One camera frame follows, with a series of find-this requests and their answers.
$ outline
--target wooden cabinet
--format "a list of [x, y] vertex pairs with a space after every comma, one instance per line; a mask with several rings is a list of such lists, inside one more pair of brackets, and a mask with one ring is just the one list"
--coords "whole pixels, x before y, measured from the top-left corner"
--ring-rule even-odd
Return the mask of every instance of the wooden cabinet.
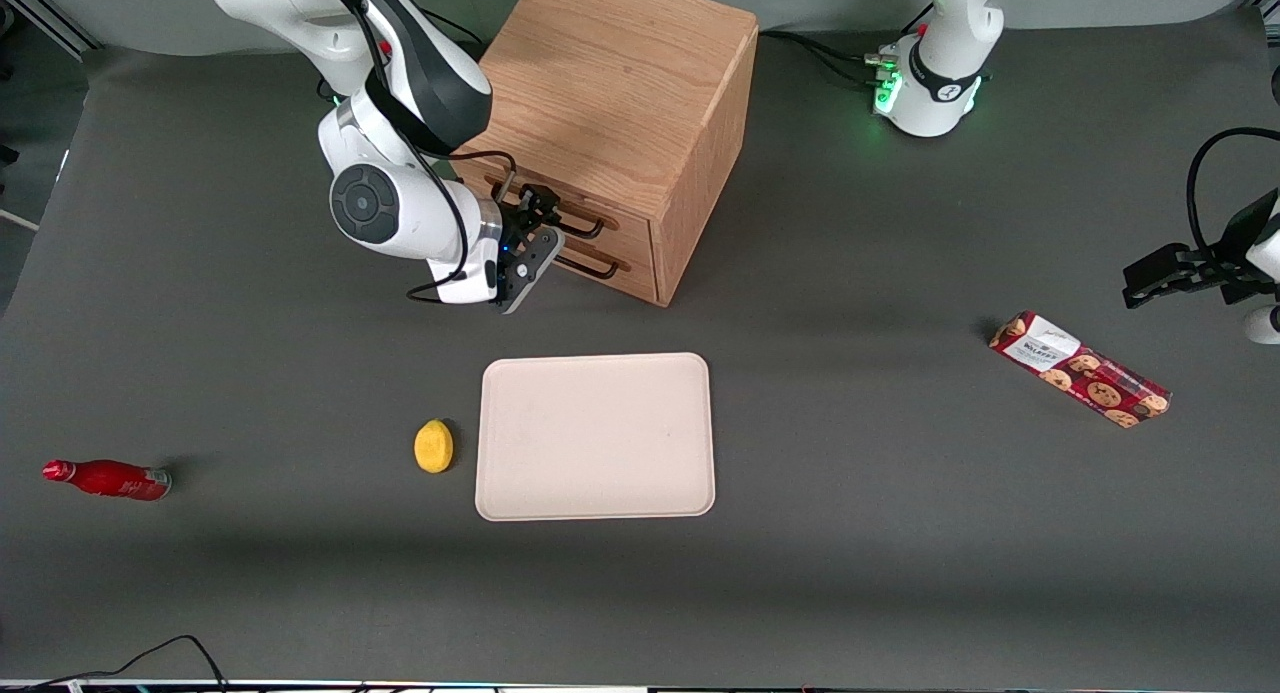
[[[708, 0], [520, 0], [481, 61], [489, 129], [458, 152], [516, 156], [543, 183], [581, 275], [667, 306], [742, 147], [755, 17]], [[497, 159], [457, 161], [477, 195]]]

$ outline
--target green light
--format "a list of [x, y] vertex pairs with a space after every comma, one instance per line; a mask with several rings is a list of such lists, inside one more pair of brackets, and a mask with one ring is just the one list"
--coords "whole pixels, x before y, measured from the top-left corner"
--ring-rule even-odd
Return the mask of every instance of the green light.
[[881, 83], [881, 90], [876, 94], [876, 110], [881, 115], [888, 115], [888, 111], [893, 110], [893, 102], [897, 101], [897, 94], [902, 90], [902, 74], [893, 72], [888, 81]]
[[974, 101], [974, 99], [978, 97], [978, 88], [979, 87], [982, 87], [982, 76], [978, 76], [978, 78], [974, 79], [974, 82], [973, 82], [973, 92], [969, 94], [969, 102], [964, 104], [964, 114], [968, 114], [970, 110], [973, 110], [973, 101]]

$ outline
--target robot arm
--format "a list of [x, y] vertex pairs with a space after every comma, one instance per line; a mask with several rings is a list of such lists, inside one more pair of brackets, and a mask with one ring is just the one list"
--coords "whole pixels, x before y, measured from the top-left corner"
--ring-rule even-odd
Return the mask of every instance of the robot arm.
[[[874, 111], [920, 137], [948, 133], [973, 109], [978, 77], [1005, 31], [1005, 10], [991, 0], [933, 0], [928, 33], [883, 46], [868, 63], [882, 67]], [[900, 65], [900, 59], [906, 65]]]
[[488, 127], [493, 91], [475, 60], [411, 0], [215, 1], [292, 42], [349, 95], [319, 127], [338, 228], [372, 251], [425, 260], [434, 283], [416, 292], [512, 313], [563, 246], [554, 196], [481, 200], [422, 154], [448, 156]]

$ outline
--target white tray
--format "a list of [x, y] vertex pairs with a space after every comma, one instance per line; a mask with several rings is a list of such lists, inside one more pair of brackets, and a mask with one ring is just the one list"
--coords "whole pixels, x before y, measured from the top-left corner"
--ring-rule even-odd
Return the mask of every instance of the white tray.
[[716, 502], [707, 361], [494, 361], [479, 447], [476, 510], [488, 520], [703, 515]]

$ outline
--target white label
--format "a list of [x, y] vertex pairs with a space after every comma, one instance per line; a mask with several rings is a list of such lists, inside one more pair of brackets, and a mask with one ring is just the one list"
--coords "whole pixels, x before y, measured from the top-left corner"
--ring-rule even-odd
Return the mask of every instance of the white label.
[[1027, 334], [1011, 342], [1005, 348], [1005, 355], [1044, 373], [1079, 350], [1078, 339], [1037, 315]]

